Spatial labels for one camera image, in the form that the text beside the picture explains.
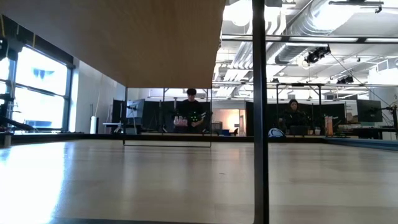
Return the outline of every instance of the duct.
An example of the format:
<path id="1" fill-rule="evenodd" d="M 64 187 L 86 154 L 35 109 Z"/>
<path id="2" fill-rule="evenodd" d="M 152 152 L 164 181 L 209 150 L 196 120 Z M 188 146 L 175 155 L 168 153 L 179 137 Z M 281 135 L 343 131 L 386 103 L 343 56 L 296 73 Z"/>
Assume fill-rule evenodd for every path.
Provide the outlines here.
<path id="1" fill-rule="evenodd" d="M 330 35 L 343 25 L 358 8 L 356 6 L 329 5 L 329 2 L 330 0 L 313 0 L 311 5 L 286 30 L 285 35 Z M 277 54 L 277 51 L 283 46 L 285 49 Z M 275 63 L 278 64 L 288 64 L 306 49 L 307 47 L 275 43 L 267 51 L 267 58 L 270 60 L 275 58 Z"/>

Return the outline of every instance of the wooden floor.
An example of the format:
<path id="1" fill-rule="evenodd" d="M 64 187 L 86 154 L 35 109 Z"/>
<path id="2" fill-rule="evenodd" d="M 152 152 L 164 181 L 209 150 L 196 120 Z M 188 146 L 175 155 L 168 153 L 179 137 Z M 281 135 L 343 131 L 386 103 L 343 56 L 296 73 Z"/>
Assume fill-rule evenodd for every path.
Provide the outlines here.
<path id="1" fill-rule="evenodd" d="M 252 223 L 253 159 L 253 145 L 240 143 L 123 149 L 121 141 L 90 140 L 0 149 L 0 223 Z M 396 152 L 271 144 L 270 182 L 273 224 L 398 220 Z"/>

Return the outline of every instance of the window frame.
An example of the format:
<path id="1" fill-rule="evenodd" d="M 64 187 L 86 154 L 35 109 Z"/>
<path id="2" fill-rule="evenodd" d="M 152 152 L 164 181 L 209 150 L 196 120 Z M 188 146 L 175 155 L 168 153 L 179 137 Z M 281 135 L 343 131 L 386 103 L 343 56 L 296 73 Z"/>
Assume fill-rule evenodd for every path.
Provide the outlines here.
<path id="1" fill-rule="evenodd" d="M 36 93 L 40 93 L 43 95 L 48 95 L 48 96 L 60 96 L 64 99 L 63 101 L 63 116 L 62 116 L 62 127 L 61 128 L 36 128 L 39 131 L 68 131 L 69 129 L 69 115 L 70 115 L 70 92 L 71 92 L 71 84 L 72 84 L 72 72 L 74 68 L 71 68 L 70 66 L 68 66 L 66 63 L 62 62 L 61 60 L 57 60 L 54 57 L 51 57 L 37 49 L 32 48 L 29 45 L 25 45 L 24 47 L 33 50 L 34 52 L 37 52 L 45 57 L 48 57 L 58 63 L 61 63 L 62 65 L 67 67 L 67 80 L 66 80 L 66 89 L 65 89 L 65 93 L 64 95 L 59 95 L 57 93 L 48 91 L 48 90 L 44 90 L 41 88 L 36 88 L 36 87 L 32 87 L 29 85 L 23 85 L 20 83 L 16 82 L 16 77 L 17 77 L 17 64 L 18 64 L 18 58 L 17 60 L 9 60 L 10 61 L 10 65 L 9 65 L 9 76 L 7 80 L 2 80 L 0 79 L 0 81 L 4 81 L 6 82 L 7 85 L 7 93 L 10 93 L 11 96 L 13 98 L 15 98 L 15 90 L 16 88 L 24 88 L 27 89 L 29 91 L 34 91 Z M 12 111 L 10 111 L 8 113 L 8 118 L 12 119 Z"/>

